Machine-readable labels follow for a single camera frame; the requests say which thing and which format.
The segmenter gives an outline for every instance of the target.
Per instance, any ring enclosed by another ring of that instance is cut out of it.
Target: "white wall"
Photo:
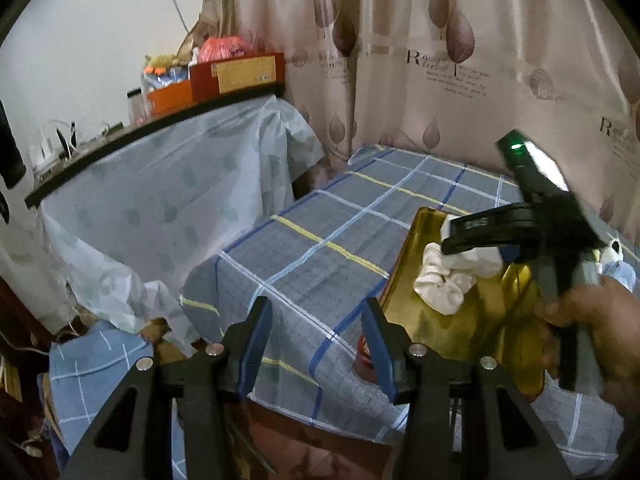
[[[177,0],[187,27],[202,0]],[[51,119],[93,137],[127,119],[127,91],[140,86],[145,54],[176,52],[186,32],[171,0],[32,0],[0,46],[0,99],[28,167],[14,190],[0,184],[12,220],[0,221],[0,274],[52,329],[65,317],[63,282],[33,240],[30,147]]]

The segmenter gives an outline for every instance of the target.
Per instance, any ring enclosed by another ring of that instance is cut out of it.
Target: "white cloth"
[[[290,205],[292,181],[323,156],[287,102],[218,108],[106,156],[46,197],[47,248],[94,314],[128,332],[164,317],[188,346],[197,334],[178,304],[188,273]]]
[[[465,293],[476,283],[473,276],[452,272],[442,264],[442,250],[437,243],[430,243],[422,254],[422,269],[414,281],[414,290],[433,310],[450,316],[455,314]]]
[[[622,244],[620,243],[620,240],[612,238],[607,244],[607,247],[602,250],[600,261],[596,264],[598,273],[602,274],[603,266],[613,262],[621,262],[623,259]]]
[[[447,215],[440,228],[440,238],[449,237],[449,223],[455,215]],[[476,284],[476,278],[490,278],[502,269],[502,258],[496,247],[471,249],[443,256],[440,245],[427,244],[422,253],[422,268],[414,281],[414,291],[433,310],[450,316],[464,301],[465,294]]]

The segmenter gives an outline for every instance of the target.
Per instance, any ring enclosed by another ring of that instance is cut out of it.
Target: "curtain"
[[[284,51],[329,176],[373,142],[503,170],[519,128],[640,241],[639,61],[601,0],[204,0],[205,22]]]

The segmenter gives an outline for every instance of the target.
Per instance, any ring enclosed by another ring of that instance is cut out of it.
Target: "human hand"
[[[577,322],[591,330],[591,343],[604,378],[602,398],[624,417],[640,413],[640,301],[609,276],[601,285],[572,288],[557,303],[541,304],[536,314],[555,326]],[[558,374],[559,340],[543,328],[544,364]]]

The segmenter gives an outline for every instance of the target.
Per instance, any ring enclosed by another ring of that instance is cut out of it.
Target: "orange box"
[[[199,63],[189,71],[193,100],[201,103],[247,88],[284,83],[285,61],[282,52],[247,54]]]
[[[191,81],[173,83],[146,95],[153,117],[166,115],[194,105]]]

